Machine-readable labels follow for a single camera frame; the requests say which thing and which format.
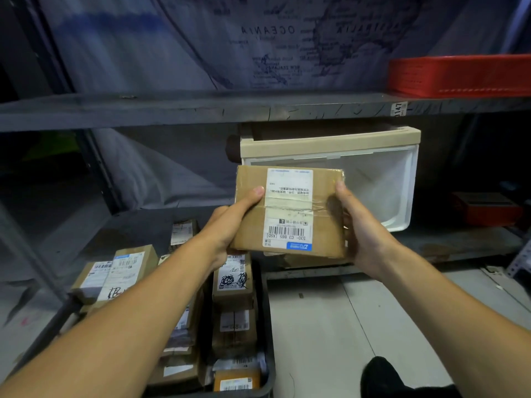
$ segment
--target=left hand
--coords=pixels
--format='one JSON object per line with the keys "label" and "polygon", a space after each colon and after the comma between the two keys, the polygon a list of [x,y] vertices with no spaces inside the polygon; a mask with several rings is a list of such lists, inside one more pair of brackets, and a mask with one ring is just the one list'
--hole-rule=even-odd
{"label": "left hand", "polygon": [[260,201],[264,194],[264,188],[259,186],[249,191],[234,205],[216,208],[203,230],[197,235],[198,238],[203,239],[206,246],[213,249],[212,271],[227,261],[227,248],[240,228],[243,215]]}

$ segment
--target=white plastic drawer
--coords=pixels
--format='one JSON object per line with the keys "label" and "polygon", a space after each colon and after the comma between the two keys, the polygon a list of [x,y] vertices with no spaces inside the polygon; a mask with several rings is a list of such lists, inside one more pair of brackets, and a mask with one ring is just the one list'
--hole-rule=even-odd
{"label": "white plastic drawer", "polygon": [[261,132],[260,140],[242,136],[240,153],[247,165],[342,169],[347,187],[395,232],[407,228],[411,218],[420,140],[420,130],[412,127],[274,140]]}

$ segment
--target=blue logo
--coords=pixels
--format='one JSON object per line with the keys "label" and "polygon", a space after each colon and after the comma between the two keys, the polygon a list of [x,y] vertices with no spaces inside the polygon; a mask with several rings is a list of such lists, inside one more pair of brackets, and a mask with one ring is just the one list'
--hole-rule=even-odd
{"label": "blue logo", "polygon": [[294,243],[294,242],[290,241],[286,245],[286,249],[288,249],[288,250],[303,250],[303,251],[306,251],[306,252],[310,252],[310,251],[312,251],[312,245],[308,244],[308,243]]}

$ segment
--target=hand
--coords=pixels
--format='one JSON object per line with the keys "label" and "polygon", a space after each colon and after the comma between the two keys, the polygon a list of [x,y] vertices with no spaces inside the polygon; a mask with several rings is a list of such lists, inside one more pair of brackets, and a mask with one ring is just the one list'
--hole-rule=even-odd
{"label": "hand", "polygon": [[260,201],[265,194],[262,186],[256,187],[240,201],[231,206],[220,206],[214,210],[203,230],[197,235],[205,246],[213,248],[212,271],[227,261],[227,248],[240,228],[243,215]]}
{"label": "hand", "polygon": [[371,278],[382,280],[386,266],[392,265],[404,248],[382,224],[350,192],[345,183],[335,183],[335,195],[346,210],[348,254],[354,264]]}

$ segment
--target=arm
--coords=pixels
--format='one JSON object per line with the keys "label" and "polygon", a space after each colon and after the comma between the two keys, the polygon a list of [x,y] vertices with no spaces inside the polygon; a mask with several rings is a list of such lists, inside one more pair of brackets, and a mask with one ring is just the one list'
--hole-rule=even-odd
{"label": "arm", "polygon": [[508,321],[401,245],[345,188],[355,264],[381,281],[430,342],[463,397],[524,397],[531,391],[531,333]]}
{"label": "arm", "polygon": [[263,194],[256,188],[217,208],[197,236],[9,378],[0,396],[140,396],[192,295],[227,260],[243,215]]}

